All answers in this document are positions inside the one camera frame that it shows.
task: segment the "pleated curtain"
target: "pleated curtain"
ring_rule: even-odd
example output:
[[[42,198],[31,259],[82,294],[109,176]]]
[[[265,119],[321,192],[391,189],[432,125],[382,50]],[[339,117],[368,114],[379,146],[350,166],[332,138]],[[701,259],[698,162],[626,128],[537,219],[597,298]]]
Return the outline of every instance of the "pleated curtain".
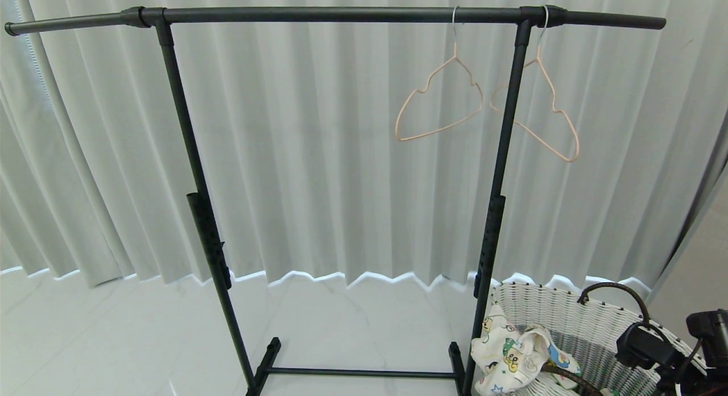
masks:
[[[662,31],[549,28],[543,62],[582,154],[564,163],[513,129],[495,277],[635,277],[650,286],[696,198],[725,163],[728,0],[3,0],[3,20],[127,7],[559,5],[666,17]],[[452,55],[447,24],[173,25],[175,49],[225,253],[236,277],[475,271],[515,26],[458,24],[458,54],[486,108],[398,142],[395,118]],[[540,30],[531,35],[535,56]],[[185,194],[192,171],[153,30],[3,34],[2,267],[89,285],[136,274],[210,274]],[[504,91],[494,102],[502,106]],[[571,135],[526,69],[516,118],[564,154]],[[478,107],[447,67],[413,101],[403,134]]]

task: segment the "floor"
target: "floor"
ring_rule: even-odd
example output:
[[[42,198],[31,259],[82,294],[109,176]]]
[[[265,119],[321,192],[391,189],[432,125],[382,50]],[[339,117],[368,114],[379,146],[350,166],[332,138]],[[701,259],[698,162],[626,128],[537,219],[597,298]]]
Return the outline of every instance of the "floor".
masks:
[[[551,285],[564,285],[553,280]],[[89,290],[82,277],[48,272],[0,277],[3,396],[242,395],[245,380],[211,283],[194,278],[117,280]],[[263,275],[230,290],[253,369],[278,336],[276,366],[448,372],[456,341],[465,357],[473,279]],[[634,307],[629,297],[602,298]],[[448,380],[271,376],[263,395],[454,394]]]

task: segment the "clothes rack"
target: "clothes rack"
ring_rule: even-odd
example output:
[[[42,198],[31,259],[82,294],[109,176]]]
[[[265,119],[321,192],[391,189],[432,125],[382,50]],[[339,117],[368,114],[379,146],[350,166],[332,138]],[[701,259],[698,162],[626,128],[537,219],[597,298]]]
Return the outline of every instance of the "clothes rack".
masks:
[[[614,13],[572,12],[561,7],[547,5],[548,25],[556,27],[565,24],[591,26],[617,26],[661,30],[664,18]],[[166,7],[131,7],[118,13],[73,16],[50,20],[34,20],[22,23],[5,23],[5,31],[12,36],[27,33],[75,30],[96,26],[127,25],[137,28],[155,28],[167,69],[177,117],[184,138],[187,155],[195,178],[197,192],[187,194],[197,232],[200,235],[205,258],[215,284],[222,310],[228,324],[230,336],[237,353],[243,375],[247,381],[247,396],[259,396],[271,374],[330,375],[330,376],[374,376],[389,378],[438,378],[453,380],[458,396],[470,396],[473,387],[475,362],[468,357],[463,367],[460,349],[456,342],[450,343],[448,354],[452,372],[420,372],[397,370],[350,370],[315,368],[279,368],[273,366],[280,351],[281,342],[273,338],[268,344],[262,362],[253,373],[245,344],[240,333],[228,290],[231,288],[229,269],[225,263],[223,242],[220,241],[213,207],[210,203],[208,185],[202,170],[200,152],[195,141],[184,87],[180,78],[179,65],[172,40],[173,23],[203,22],[399,22],[399,23],[512,23],[517,25],[515,51],[513,53],[507,98],[503,113],[502,128],[498,144],[491,196],[483,234],[481,256],[475,278],[474,295],[478,298],[473,319],[472,338],[481,334],[481,324],[486,313],[489,282],[493,274],[498,236],[502,226],[505,197],[501,195],[505,163],[515,116],[518,90],[526,58],[526,48],[531,28],[544,27],[544,7],[523,6],[518,8],[458,7],[453,17],[452,7],[199,7],[172,9]]]

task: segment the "pink hanger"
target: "pink hanger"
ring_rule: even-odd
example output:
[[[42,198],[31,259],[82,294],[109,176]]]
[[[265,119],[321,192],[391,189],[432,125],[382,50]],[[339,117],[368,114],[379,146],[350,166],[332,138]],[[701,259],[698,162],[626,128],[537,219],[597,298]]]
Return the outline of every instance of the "pink hanger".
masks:
[[[541,62],[541,38],[543,38],[544,32],[546,32],[546,28],[548,27],[548,7],[544,6],[544,9],[546,9],[546,21],[544,22],[544,28],[543,28],[543,30],[541,30],[541,35],[539,36],[539,43],[538,43],[538,46],[536,47],[536,58],[533,59],[532,61],[528,62],[527,64],[525,64],[523,69],[531,66],[531,64],[536,63],[539,65],[541,74],[544,75],[544,77],[546,78],[546,83],[548,83],[549,88],[551,88],[551,113],[561,114],[561,116],[564,117],[564,120],[566,121],[566,123],[569,124],[569,128],[572,131],[572,136],[574,137],[574,144],[576,145],[575,150],[574,150],[574,155],[571,158],[565,157],[560,152],[557,152],[547,142],[544,142],[544,140],[541,137],[538,137],[535,133],[533,133],[533,131],[531,131],[531,129],[526,127],[524,124],[519,123],[516,119],[513,119],[513,123],[516,123],[516,124],[518,124],[518,126],[523,127],[523,130],[526,130],[529,134],[531,134],[531,136],[535,137],[536,140],[538,140],[542,145],[546,146],[546,148],[551,150],[551,152],[556,154],[559,158],[561,158],[561,160],[564,160],[567,163],[573,163],[574,161],[577,160],[577,158],[579,158],[579,152],[580,152],[579,134],[577,134],[577,129],[574,128],[574,124],[572,124],[572,119],[569,118],[569,115],[563,110],[556,110],[556,90],[553,87],[553,83],[551,83],[551,78],[549,78],[548,73],[546,73],[546,69],[544,69],[543,62]],[[493,95],[491,96],[491,101],[489,103],[489,105],[491,106],[491,108],[493,110],[495,110],[501,114],[503,114],[502,110],[499,110],[498,108],[496,108],[496,106],[493,105],[493,98],[495,98],[496,93],[498,93],[499,90],[502,90],[503,88],[506,88],[506,87],[508,87],[507,82],[500,85],[498,88],[496,88],[496,90],[493,92]]]
[[[441,131],[444,131],[446,129],[450,129],[450,127],[455,126],[455,124],[462,123],[463,121],[466,121],[466,119],[471,118],[472,116],[475,116],[476,114],[480,113],[481,110],[483,110],[483,91],[481,90],[481,86],[478,85],[478,83],[473,81],[473,73],[470,72],[470,69],[468,69],[467,66],[465,66],[464,63],[460,60],[460,58],[457,57],[457,30],[455,30],[455,11],[457,10],[457,6],[453,9],[453,32],[455,33],[455,43],[453,43],[453,57],[448,59],[444,64],[441,64],[437,69],[433,70],[432,73],[429,74],[427,77],[427,84],[424,85],[424,88],[422,90],[415,89],[410,93],[409,97],[405,101],[405,104],[402,105],[402,109],[400,109],[400,114],[397,115],[397,122],[395,123],[395,137],[397,137],[397,140],[401,142],[406,142],[408,140],[414,140],[414,139],[421,139],[422,137],[429,136],[430,134],[439,133]],[[427,133],[417,134],[416,136],[411,137],[400,137],[400,120],[402,119],[402,114],[404,113],[405,109],[407,108],[407,105],[409,105],[409,102],[412,100],[414,95],[416,93],[425,93],[427,90],[429,90],[429,83],[432,81],[432,78],[440,72],[440,70],[444,69],[445,66],[452,63],[453,61],[460,64],[460,66],[465,69],[465,72],[468,72],[468,76],[470,76],[470,85],[475,86],[476,89],[478,89],[478,93],[481,95],[481,106],[478,108],[478,110],[474,111],[473,113],[468,114],[465,116],[465,118],[459,119],[455,123],[448,124],[445,127],[440,127],[437,130],[432,130]]]

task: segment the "white laundry basket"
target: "white laundry basket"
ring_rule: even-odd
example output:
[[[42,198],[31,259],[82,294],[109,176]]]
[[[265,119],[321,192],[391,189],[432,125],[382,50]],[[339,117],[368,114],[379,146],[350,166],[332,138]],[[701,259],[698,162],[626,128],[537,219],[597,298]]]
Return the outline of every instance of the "white laundry basket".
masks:
[[[525,329],[528,323],[539,323],[549,329],[559,349],[574,356],[580,363],[582,377],[598,389],[617,390],[622,396],[650,396],[660,376],[653,370],[630,370],[617,362],[617,339],[642,316],[624,308],[590,300],[578,303],[579,293],[544,287],[543,285],[510,282],[491,292],[494,303],[505,311],[510,323]],[[652,323],[683,354],[692,349],[674,334]],[[693,364],[705,372],[705,363],[697,356]],[[541,373],[530,385],[515,394],[533,396],[573,395],[559,386],[554,377]]]

